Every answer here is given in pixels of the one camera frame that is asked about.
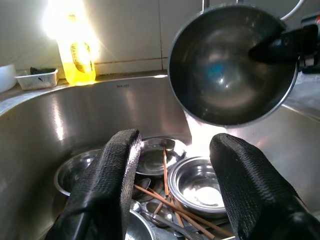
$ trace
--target white tile wall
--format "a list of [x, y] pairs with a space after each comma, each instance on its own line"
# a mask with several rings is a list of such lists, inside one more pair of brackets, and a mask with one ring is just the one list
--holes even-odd
[[[0, 0], [0, 66], [18, 70], [61, 66], [58, 46], [43, 29], [48, 0]], [[178, 30], [195, 17], [202, 0], [83, 0], [99, 41], [98, 74], [143, 72], [167, 68]], [[211, 6], [235, 0], [210, 0]], [[298, 0], [245, 0], [277, 16]], [[320, 11], [320, 0], [307, 0], [288, 21], [298, 26], [302, 16]]]

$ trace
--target plastic bottle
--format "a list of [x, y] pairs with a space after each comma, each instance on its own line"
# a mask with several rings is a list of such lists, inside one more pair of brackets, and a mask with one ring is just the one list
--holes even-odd
[[61, 18], [56, 40], [65, 73], [71, 85], [87, 85], [95, 82], [96, 71], [92, 58], [89, 25], [76, 1], [64, 0], [60, 6]]

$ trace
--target white container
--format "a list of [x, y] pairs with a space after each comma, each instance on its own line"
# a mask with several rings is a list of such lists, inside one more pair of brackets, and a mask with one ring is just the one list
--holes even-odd
[[57, 72], [58, 69], [49, 73], [17, 76], [16, 79], [22, 90], [53, 88], [57, 85]]
[[14, 65], [0, 66], [0, 93], [13, 88], [16, 83], [16, 70]]

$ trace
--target bottle label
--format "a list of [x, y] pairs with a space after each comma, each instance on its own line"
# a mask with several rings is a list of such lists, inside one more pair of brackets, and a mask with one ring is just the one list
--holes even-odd
[[90, 47], [86, 42], [75, 42], [71, 44], [71, 55], [76, 69], [84, 74], [93, 72]]

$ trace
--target stainless steel sink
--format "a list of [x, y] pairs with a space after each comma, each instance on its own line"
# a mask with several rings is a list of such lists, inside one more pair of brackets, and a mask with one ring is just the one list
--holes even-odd
[[241, 137], [265, 153], [312, 212], [320, 210], [320, 118], [288, 107], [247, 127], [199, 131], [187, 122], [166, 77], [10, 96], [0, 102], [0, 239], [38, 240], [65, 201], [54, 187], [58, 166], [127, 128], [138, 128], [143, 138], [173, 137], [186, 145], [196, 133], [192, 138], [199, 142], [193, 143], [203, 149], [219, 132]]
[[54, 187], [57, 167], [104, 145], [117, 131], [137, 128], [143, 138], [167, 136], [191, 143], [167, 78], [105, 81], [43, 93], [16, 106], [5, 101], [7, 109], [2, 107], [0, 239], [39, 239], [64, 201]]

